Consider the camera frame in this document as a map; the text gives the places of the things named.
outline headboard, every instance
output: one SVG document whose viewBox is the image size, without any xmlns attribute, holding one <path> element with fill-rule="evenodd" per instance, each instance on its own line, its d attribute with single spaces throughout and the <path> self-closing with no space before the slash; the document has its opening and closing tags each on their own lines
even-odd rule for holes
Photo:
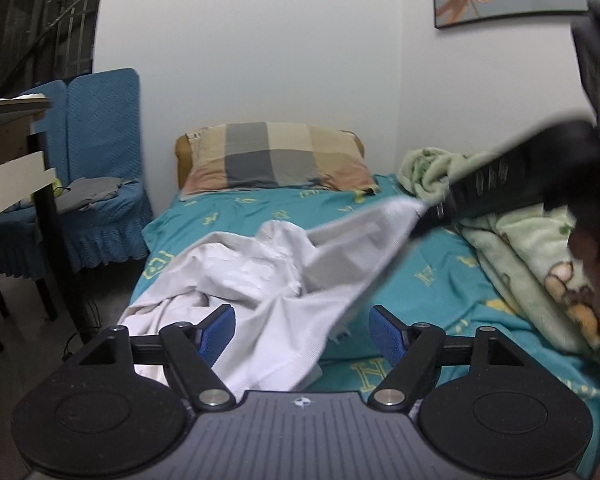
<svg viewBox="0 0 600 480">
<path fill-rule="evenodd" d="M 358 136 L 353 132 L 348 132 L 355 137 L 356 144 L 360 150 L 360 154 L 365 156 L 365 145 Z M 176 140 L 175 154 L 178 159 L 178 188 L 182 189 L 184 183 L 191 172 L 191 147 L 187 136 L 183 135 Z"/>
</svg>

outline silver bolt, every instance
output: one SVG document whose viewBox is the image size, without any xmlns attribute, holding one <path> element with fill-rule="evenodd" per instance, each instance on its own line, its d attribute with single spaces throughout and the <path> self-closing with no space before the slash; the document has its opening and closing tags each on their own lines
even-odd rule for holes
<svg viewBox="0 0 600 480">
<path fill-rule="evenodd" d="M 374 399 L 383 406 L 395 406 L 396 404 L 400 404 L 404 401 L 404 393 L 402 393 L 400 390 L 386 388 L 374 393 Z"/>
<path fill-rule="evenodd" d="M 205 390 L 201 394 L 199 394 L 198 399 L 202 404 L 206 404 L 207 406 L 219 406 L 220 404 L 224 404 L 229 402 L 231 397 L 229 393 L 224 390 L 219 390 L 218 388 L 213 388 L 211 390 Z"/>
</svg>

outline plaid pillow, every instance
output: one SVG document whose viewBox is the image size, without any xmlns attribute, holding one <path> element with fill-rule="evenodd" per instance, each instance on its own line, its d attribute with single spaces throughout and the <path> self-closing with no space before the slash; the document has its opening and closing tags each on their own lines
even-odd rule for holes
<svg viewBox="0 0 600 480">
<path fill-rule="evenodd" d="M 350 132 L 307 124 L 222 124 L 187 134 L 192 169 L 181 197 L 254 187 L 375 191 Z"/>
</svg>

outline bed sheet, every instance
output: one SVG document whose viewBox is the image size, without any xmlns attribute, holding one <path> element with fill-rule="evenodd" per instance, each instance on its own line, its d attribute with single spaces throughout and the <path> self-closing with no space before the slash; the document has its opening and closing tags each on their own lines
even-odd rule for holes
<svg viewBox="0 0 600 480">
<path fill-rule="evenodd" d="M 310 229 L 341 218 L 387 196 L 401 194 L 393 176 L 377 176 L 381 192 L 293 188 L 208 193 L 172 207 L 144 229 L 151 251 L 132 302 L 156 279 L 169 261 L 212 231 L 253 236 L 269 219 Z M 600 453 L 600 367 L 555 351 L 526 320 L 513 314 L 478 264 L 471 246 L 451 230 L 439 229 L 423 240 L 379 290 L 372 304 L 382 304 L 404 322 L 427 321 L 449 334 L 473 335 L 477 327 L 496 326 L 577 393 L 594 419 L 594 436 L 578 472 L 588 478 Z M 358 390 L 363 397 L 390 370 L 368 337 L 369 304 L 349 325 L 349 334 L 327 342 L 322 377 L 309 391 Z M 466 373 L 444 368 L 440 383 Z"/>
</svg>

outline white cloth on table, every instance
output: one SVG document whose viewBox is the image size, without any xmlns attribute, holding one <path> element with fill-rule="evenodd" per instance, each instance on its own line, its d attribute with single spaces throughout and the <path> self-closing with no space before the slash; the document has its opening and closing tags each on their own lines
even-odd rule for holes
<svg viewBox="0 0 600 480">
<path fill-rule="evenodd" d="M 255 237 L 210 233 L 169 263 L 120 324 L 131 335 L 154 334 L 177 321 L 198 323 L 229 303 L 235 336 L 215 373 L 238 399 L 245 390 L 291 390 L 315 375 L 328 336 L 355 318 L 365 301 L 356 300 L 403 247 L 424 207 L 390 198 L 310 231 L 268 221 Z M 161 367 L 137 371 L 166 383 Z"/>
</svg>

